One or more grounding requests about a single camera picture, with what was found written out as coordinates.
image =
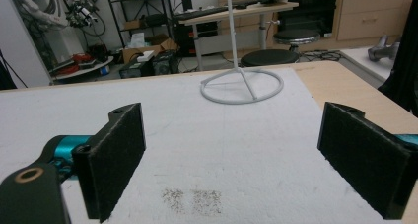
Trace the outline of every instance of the chair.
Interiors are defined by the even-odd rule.
[[[280,44],[289,44],[289,50],[299,53],[299,45],[316,42],[320,39],[320,34],[313,30],[285,30],[274,35],[274,40]]]
[[[291,45],[285,49],[262,49],[241,58],[244,67],[296,63],[299,61],[299,44],[318,41],[320,34],[311,30],[285,30],[274,35],[276,42]]]

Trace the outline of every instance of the cable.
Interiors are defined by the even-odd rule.
[[[170,2],[170,0],[169,0],[169,2]],[[177,2],[177,0],[174,0],[173,6],[175,6],[176,2]],[[172,6],[170,6],[170,8],[172,8]],[[173,12],[173,8],[172,8],[172,12]]]
[[[55,8],[56,8],[55,0],[49,0],[48,6],[43,12],[47,14],[53,14],[55,12]]]
[[[329,50],[314,50],[305,53],[301,53],[301,56],[311,61],[320,61],[320,60],[329,60],[329,61],[339,61],[344,56],[338,51],[329,51]]]
[[[182,4],[182,2],[178,3],[177,6],[174,7],[174,9],[172,10],[173,13],[175,13],[175,11],[178,9],[178,7]]]
[[[98,13],[94,12],[94,14],[102,22],[102,24],[104,26],[104,29],[98,34],[96,32],[95,23],[92,23],[94,34],[91,34],[91,33],[87,32],[84,28],[81,28],[80,30],[83,31],[83,33],[87,34],[88,36],[91,36],[91,37],[99,37],[99,36],[102,36],[105,33],[105,31],[106,31],[105,21],[102,19],[102,17]]]
[[[273,23],[274,23],[274,21],[273,21],[273,17],[274,17],[274,13],[273,13],[273,14],[271,14],[271,21],[270,21],[270,23],[269,23],[269,25],[268,25],[267,32],[266,32],[266,34],[265,34],[265,40],[268,40],[268,31],[270,31],[270,28],[271,28],[271,26],[272,26],[272,25],[273,25]]]
[[[55,0],[57,7],[58,7],[58,16],[61,17],[61,5],[59,4],[59,0]]]
[[[89,43],[87,41],[86,33],[84,33],[83,31],[82,31],[82,33],[83,33],[83,37],[84,37],[84,42],[86,43],[86,50],[87,50],[87,49],[89,49]]]
[[[234,63],[234,60],[227,59],[223,53],[220,53],[220,54],[221,54],[222,58],[225,59],[227,62]]]
[[[6,71],[9,73],[9,75],[10,75],[10,72],[9,72],[9,69],[8,69],[8,67],[10,68],[10,70],[12,70],[12,72],[13,72],[13,74],[15,74],[15,76],[25,85],[25,87],[27,88],[28,86],[25,84],[25,82],[22,80],[22,78],[21,77],[19,77],[19,75],[16,73],[16,71],[12,68],[12,66],[7,62],[7,60],[4,58],[4,56],[3,56],[3,52],[1,51],[1,49],[0,49],[0,57],[2,58],[2,60],[3,60],[3,64],[4,64],[4,66],[5,66],[5,68],[6,68]]]
[[[17,89],[15,82],[6,66],[0,61],[0,90]]]

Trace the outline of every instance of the desk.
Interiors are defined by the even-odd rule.
[[[394,60],[382,58],[378,62],[373,62],[369,58],[369,47],[341,49],[341,53],[351,62],[353,62],[360,70],[369,74],[373,79],[382,85],[390,75],[393,68]]]
[[[316,150],[321,108],[325,101],[355,107],[392,133],[418,133],[418,119],[336,62],[266,69],[283,77],[284,90],[241,106],[201,97],[199,82],[213,72],[1,92],[0,180],[37,158],[53,136],[94,134],[107,122],[108,112],[141,102],[147,151],[108,223],[398,223],[381,220]],[[290,81],[297,87],[290,87]],[[295,105],[297,98],[306,103]],[[281,111],[284,105],[292,110]],[[292,123],[284,122],[289,118]],[[313,123],[300,120],[306,118]],[[295,151],[283,147],[295,138],[309,145],[303,151],[306,160],[295,162]],[[296,152],[301,145],[295,145]],[[313,169],[320,164],[323,169]],[[312,174],[329,176],[318,181]],[[330,177],[332,184],[327,183]],[[299,182],[317,186],[298,188]],[[337,195],[328,194],[341,184]],[[77,181],[66,181],[62,189],[73,223],[97,223],[86,219]],[[417,191],[403,223],[418,220]],[[163,199],[171,193],[183,202]],[[206,199],[197,202],[197,209],[189,208],[196,205],[193,197],[205,195],[212,202]]]
[[[234,18],[259,15],[260,16],[260,28],[259,31],[238,33],[236,34],[237,48],[251,47],[259,45],[261,49],[266,48],[266,28],[265,28],[265,15],[269,13],[281,12],[291,10],[298,7],[298,3],[279,2],[272,5],[249,5],[246,9],[237,10],[234,9]],[[199,66],[199,70],[202,71],[202,54],[209,54],[215,52],[223,52],[231,50],[231,36],[220,35],[213,37],[199,37],[196,25],[202,23],[208,23],[213,21],[221,21],[229,18],[229,12],[221,12],[213,15],[203,16],[195,19],[179,21],[186,26],[192,25],[194,35],[194,45],[196,47],[196,58]]]

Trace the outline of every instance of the floor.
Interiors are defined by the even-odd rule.
[[[371,84],[373,87],[377,88],[381,85],[380,82],[375,80],[373,77],[367,73],[360,70],[354,63],[345,58],[339,51],[312,51],[302,53],[300,62],[308,61],[317,61],[317,60],[333,60],[338,61],[347,69],[357,74],[360,78]],[[231,59],[226,59],[222,54],[212,54],[203,56],[203,68],[205,71],[210,70],[220,70],[220,69],[231,69],[234,67],[234,63]],[[119,69],[121,69],[123,64],[113,64],[110,65],[110,73],[107,75],[100,75],[98,71],[87,73],[85,75],[80,75],[71,79],[66,79],[65,81],[55,81],[55,84],[73,84],[73,83],[85,83],[85,82],[96,82],[96,81],[105,81],[105,80],[117,80],[120,79]],[[197,69],[197,60],[195,57],[184,57],[180,59],[178,65],[178,70],[180,73],[194,72]]]

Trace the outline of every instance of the shelf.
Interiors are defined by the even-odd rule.
[[[86,73],[92,72],[94,70],[97,70],[99,68],[105,67],[108,64],[110,64],[112,61],[113,61],[113,56],[109,56],[108,59],[107,59],[107,61],[105,63],[97,64],[93,68],[90,68],[90,69],[80,69],[77,72],[74,72],[74,73],[71,73],[71,74],[57,75],[57,76],[51,76],[51,77],[54,80],[72,78],[72,77],[79,76],[79,75],[82,75],[82,74],[86,74]]]
[[[116,17],[116,15],[118,15],[118,14],[115,13],[115,9],[116,10],[119,10],[119,9],[121,10],[121,12],[123,13],[123,18],[124,18],[123,21],[125,23],[126,22],[129,22],[128,21],[129,19],[137,19],[137,17],[140,16],[140,14],[141,15],[145,14],[146,16],[150,16],[151,15],[150,14],[150,8],[151,9],[154,9],[155,11],[157,11],[157,12],[159,12],[161,14],[164,14],[166,16],[169,14],[169,13],[166,12],[166,3],[165,3],[164,0],[107,0],[107,1],[108,1],[109,5],[110,5],[110,10],[111,10],[111,13],[112,13],[112,16],[113,16],[113,20],[114,20],[114,22],[116,24],[117,33],[119,35],[120,42],[122,43],[122,47],[125,47],[126,46],[126,42],[124,40],[124,37],[123,37],[122,33],[129,32],[129,34],[132,36],[132,31],[134,31],[134,30],[145,30],[145,29],[143,29],[143,28],[133,28],[133,29],[127,29],[126,30],[125,28],[123,28],[123,26],[121,26],[119,24],[119,20],[120,19],[118,18],[118,16]],[[139,2],[139,4],[137,5],[138,6],[137,7],[138,8],[138,12],[137,12],[137,14],[136,14],[135,17],[128,16],[127,11],[125,11],[125,6],[124,6],[124,2],[125,1],[138,1]],[[150,2],[152,2],[152,1],[161,1],[163,10],[160,10],[160,9],[156,8],[153,4],[151,4]],[[169,7],[171,7],[170,0],[167,0],[167,1],[168,1],[168,4],[167,5]],[[169,22],[166,21],[166,24],[164,26],[167,27],[168,35],[170,37],[171,36],[171,31],[170,31]],[[155,27],[148,27],[146,29],[151,29],[152,34],[154,34],[154,28]]]

